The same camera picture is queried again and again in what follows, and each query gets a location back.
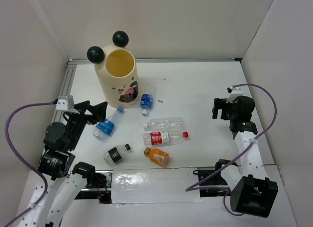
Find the crushed blue label bottle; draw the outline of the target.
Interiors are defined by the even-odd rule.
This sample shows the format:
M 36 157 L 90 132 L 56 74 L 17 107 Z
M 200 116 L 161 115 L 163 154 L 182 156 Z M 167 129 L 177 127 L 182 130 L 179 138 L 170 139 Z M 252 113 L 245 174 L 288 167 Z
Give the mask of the crushed blue label bottle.
M 123 107 L 118 107 L 111 117 L 98 123 L 93 131 L 93 136 L 102 142 L 109 140 L 124 113 Z

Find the black label plastic bottle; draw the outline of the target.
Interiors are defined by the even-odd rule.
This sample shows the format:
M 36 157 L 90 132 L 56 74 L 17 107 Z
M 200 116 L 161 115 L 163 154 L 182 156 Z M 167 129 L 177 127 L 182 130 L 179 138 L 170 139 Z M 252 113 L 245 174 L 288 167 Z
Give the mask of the black label plastic bottle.
M 110 167 L 115 167 L 117 164 L 125 161 L 132 149 L 129 144 L 115 146 L 104 153 L 103 159 Z

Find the small blue label bottle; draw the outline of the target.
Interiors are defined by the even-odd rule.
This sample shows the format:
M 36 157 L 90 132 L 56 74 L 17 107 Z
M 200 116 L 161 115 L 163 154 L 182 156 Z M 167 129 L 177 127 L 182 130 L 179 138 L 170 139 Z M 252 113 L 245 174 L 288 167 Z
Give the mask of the small blue label bottle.
M 149 112 L 152 110 L 155 92 L 156 88 L 153 86 L 147 86 L 144 90 L 140 100 L 141 113 L 143 116 L 148 116 Z

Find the clear unlabelled plastic bottle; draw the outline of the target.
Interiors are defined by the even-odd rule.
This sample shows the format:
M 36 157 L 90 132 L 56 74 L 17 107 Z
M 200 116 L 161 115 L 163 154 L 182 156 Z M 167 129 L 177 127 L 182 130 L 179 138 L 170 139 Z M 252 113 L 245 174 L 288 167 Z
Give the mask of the clear unlabelled plastic bottle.
M 182 130 L 184 128 L 183 119 L 181 117 L 151 119 L 143 123 L 142 126 L 146 131 L 170 131 Z

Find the red label plastic bottle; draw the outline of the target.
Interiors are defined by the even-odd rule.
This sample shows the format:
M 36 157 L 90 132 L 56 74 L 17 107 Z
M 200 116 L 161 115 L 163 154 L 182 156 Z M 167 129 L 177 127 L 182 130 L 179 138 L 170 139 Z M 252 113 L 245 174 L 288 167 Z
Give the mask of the red label plastic bottle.
M 145 133 L 143 135 L 144 145 L 147 146 L 169 146 L 186 141 L 189 138 L 187 131 L 159 131 Z

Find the orange juice bottle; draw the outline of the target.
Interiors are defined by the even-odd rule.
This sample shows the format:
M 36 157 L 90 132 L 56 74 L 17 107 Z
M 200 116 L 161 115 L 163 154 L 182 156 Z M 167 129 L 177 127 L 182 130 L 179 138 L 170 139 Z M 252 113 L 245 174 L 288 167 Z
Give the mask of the orange juice bottle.
M 158 149 L 158 148 L 145 148 L 144 155 L 150 159 L 151 162 L 161 166 L 166 167 L 170 156 L 168 153 Z

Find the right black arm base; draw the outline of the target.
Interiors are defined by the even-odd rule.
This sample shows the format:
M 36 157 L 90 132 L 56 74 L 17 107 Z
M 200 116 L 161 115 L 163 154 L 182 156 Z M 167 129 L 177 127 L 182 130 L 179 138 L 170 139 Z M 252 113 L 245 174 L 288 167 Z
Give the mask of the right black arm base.
M 207 176 L 211 175 L 214 172 L 214 169 L 196 169 L 193 171 L 193 174 L 198 177 L 198 180 L 201 181 Z M 215 175 L 213 178 L 205 181 L 204 183 L 200 184 L 201 187 L 203 186 L 216 186 L 216 187 L 228 187 L 226 181 L 220 176 Z M 200 197 L 221 197 L 227 193 L 226 189 L 204 189 L 200 190 Z

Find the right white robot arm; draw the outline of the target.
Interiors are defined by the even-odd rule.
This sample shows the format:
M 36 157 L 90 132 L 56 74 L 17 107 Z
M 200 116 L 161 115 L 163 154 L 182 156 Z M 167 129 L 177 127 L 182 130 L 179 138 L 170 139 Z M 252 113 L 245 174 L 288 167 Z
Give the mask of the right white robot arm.
M 236 162 L 220 159 L 213 173 L 215 182 L 227 183 L 230 189 L 231 210 L 266 218 L 269 216 L 278 185 L 269 179 L 265 171 L 256 136 L 256 125 L 251 121 L 254 100 L 238 96 L 233 100 L 215 98 L 212 117 L 216 119 L 221 110 L 221 119 L 230 122 L 229 129 L 241 155 Z

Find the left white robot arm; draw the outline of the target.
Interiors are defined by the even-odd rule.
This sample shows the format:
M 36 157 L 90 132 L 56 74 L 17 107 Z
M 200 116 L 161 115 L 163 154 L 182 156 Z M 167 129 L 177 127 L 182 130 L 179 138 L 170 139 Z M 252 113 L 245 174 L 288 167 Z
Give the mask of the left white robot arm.
M 72 104 L 58 100 L 54 104 L 63 111 L 66 123 L 53 122 L 46 128 L 45 151 L 36 170 L 43 180 L 35 185 L 21 227 L 58 227 L 81 189 L 106 185 L 106 176 L 96 173 L 93 165 L 74 165 L 72 151 L 86 125 L 104 121 L 107 102 L 92 106 L 89 101 Z

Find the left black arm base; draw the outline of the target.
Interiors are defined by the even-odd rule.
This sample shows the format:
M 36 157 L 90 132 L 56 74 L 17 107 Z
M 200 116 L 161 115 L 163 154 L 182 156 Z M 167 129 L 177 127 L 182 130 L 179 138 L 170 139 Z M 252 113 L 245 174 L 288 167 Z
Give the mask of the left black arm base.
M 112 171 L 96 171 L 95 178 L 76 196 L 75 200 L 97 200 L 100 204 L 112 204 Z

